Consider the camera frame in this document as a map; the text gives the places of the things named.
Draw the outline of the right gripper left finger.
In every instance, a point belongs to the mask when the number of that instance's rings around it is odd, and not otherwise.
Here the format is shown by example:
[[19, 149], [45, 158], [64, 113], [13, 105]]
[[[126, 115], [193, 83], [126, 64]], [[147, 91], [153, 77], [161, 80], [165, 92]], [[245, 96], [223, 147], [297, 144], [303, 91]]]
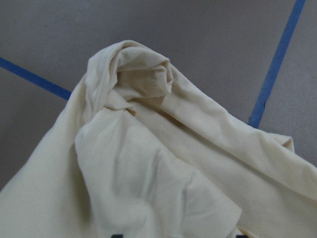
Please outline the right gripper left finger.
[[122, 238], [122, 234], [113, 234], [111, 238]]

